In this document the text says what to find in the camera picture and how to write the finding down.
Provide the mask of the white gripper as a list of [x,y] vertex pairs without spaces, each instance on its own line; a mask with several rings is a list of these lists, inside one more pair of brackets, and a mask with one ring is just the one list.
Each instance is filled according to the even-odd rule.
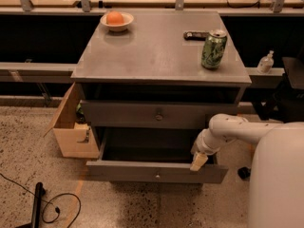
[[219,152],[223,146],[237,139],[236,135],[228,130],[203,129],[196,137],[191,153],[194,154],[190,166],[191,171],[199,171],[208,161],[208,156]]

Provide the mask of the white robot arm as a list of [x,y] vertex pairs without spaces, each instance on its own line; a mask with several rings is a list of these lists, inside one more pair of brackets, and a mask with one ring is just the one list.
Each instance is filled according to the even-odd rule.
[[190,169],[235,140],[256,147],[250,172],[248,228],[304,228],[304,123],[252,123],[217,114],[196,137]]

